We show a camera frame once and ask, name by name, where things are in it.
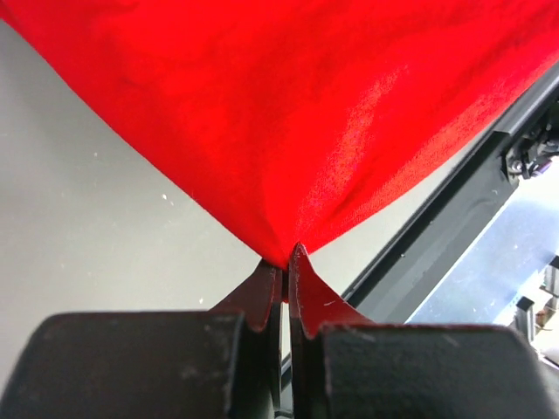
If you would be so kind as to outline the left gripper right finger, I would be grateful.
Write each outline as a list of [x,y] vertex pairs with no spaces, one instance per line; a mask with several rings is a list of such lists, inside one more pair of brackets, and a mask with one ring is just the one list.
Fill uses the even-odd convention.
[[298,418],[555,418],[532,347],[505,326],[380,324],[288,265]]

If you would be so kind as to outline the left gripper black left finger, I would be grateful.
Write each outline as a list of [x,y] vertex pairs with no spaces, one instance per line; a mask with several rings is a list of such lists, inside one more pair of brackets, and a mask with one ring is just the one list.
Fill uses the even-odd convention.
[[283,272],[266,262],[208,311],[64,313],[31,335],[4,418],[271,418]]

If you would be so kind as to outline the red t shirt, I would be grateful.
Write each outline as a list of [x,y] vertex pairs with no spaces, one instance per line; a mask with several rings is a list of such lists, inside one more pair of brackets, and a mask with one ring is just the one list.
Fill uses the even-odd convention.
[[415,187],[558,60],[555,1],[4,1],[1,17],[282,268]]

